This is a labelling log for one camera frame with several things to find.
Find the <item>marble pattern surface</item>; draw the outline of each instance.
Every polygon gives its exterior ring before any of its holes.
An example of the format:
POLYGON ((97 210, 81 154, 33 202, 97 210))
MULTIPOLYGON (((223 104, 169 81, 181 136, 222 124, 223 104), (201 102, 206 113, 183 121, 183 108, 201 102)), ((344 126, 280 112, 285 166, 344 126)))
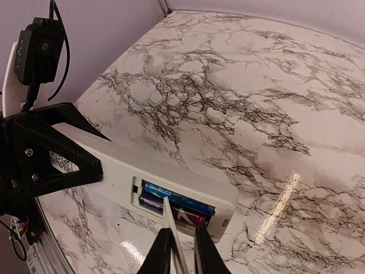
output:
MULTIPOLYGON (((364 75, 365 51, 325 34, 178 11, 78 108, 114 142, 239 189, 217 244, 232 273, 364 273, 364 75), (301 184, 257 244, 293 170, 301 184)), ((87 186, 40 201, 76 273, 136 273, 160 228, 87 186)))

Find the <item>black cable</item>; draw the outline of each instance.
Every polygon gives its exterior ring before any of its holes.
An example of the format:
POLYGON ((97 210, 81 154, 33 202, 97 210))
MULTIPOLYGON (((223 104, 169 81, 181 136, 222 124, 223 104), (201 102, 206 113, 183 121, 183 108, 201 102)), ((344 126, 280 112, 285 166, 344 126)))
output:
POLYGON ((54 0, 51 0, 50 2, 50 9, 51 7, 53 7, 52 9, 54 10, 54 12, 56 13, 57 19, 62 23, 63 26, 63 30, 64 30, 64 43, 66 44, 66 68, 64 69, 64 74, 63 74, 63 78, 58 86, 58 88, 56 89, 56 91, 48 98, 48 101, 52 100, 53 98, 55 98, 57 96, 57 94, 59 93, 60 89, 63 86, 64 81, 66 80, 67 74, 68 74, 68 69, 70 68, 70 44, 68 42, 68 38, 67 38, 67 34, 66 34, 66 29, 64 28, 63 22, 62 22, 62 18, 61 15, 59 13, 57 4, 54 0))
POLYGON ((38 73, 34 72, 32 75, 32 81, 28 86, 28 92, 25 104, 23 105, 21 112, 29 111, 38 97, 38 91, 40 87, 38 73))
POLYGON ((51 0, 50 1, 50 16, 49 18, 51 20, 53 20, 53 13, 54 13, 54 10, 55 10, 55 1, 54 0, 51 0))
POLYGON ((14 249, 14 252, 16 254, 16 256, 18 257, 18 259, 20 261, 27 261, 27 252, 25 250, 25 246, 24 244, 22 243, 21 239, 18 237, 18 235, 8 226, 6 225, 2 220, 0 220, 0 224, 5 227, 9 232, 10 232, 10 237, 11 237, 11 245, 13 246, 13 249, 14 249), (18 253, 18 250, 17 248, 15 247, 15 241, 14 241, 14 238, 17 240, 17 242, 20 244, 21 248, 22 248, 22 251, 23 251, 23 254, 24 254, 24 257, 21 257, 18 253))

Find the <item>black camera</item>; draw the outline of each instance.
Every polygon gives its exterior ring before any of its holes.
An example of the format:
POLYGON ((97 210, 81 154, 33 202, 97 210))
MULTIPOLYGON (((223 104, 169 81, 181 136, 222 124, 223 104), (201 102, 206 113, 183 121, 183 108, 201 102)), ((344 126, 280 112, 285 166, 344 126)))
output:
POLYGON ((64 38, 62 22, 47 18, 36 17, 21 31, 14 71, 23 85, 54 81, 64 38))

